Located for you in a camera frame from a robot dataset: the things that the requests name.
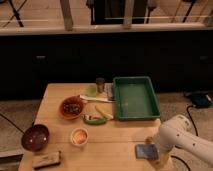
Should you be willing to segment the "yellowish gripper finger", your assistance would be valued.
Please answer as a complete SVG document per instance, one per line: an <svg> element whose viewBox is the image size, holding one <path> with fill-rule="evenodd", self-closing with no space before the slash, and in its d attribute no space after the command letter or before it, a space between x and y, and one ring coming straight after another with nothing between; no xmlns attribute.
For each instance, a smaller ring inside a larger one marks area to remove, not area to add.
<svg viewBox="0 0 213 171"><path fill-rule="evenodd" d="M146 142L146 144L156 144L156 140L155 139L156 139L155 137L148 136L145 139L145 142Z"/></svg>

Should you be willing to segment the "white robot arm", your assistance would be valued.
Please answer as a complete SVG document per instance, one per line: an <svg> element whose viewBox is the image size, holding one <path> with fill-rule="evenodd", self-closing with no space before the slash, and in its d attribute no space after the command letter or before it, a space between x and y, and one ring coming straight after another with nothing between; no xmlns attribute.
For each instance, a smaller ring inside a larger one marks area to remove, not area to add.
<svg viewBox="0 0 213 171"><path fill-rule="evenodd" d="M170 158L170 152L177 146L203 162L213 166L213 142L200 138L189 132L191 123L183 115L176 115L163 122L153 136L146 141L157 149L157 162L164 166Z"/></svg>

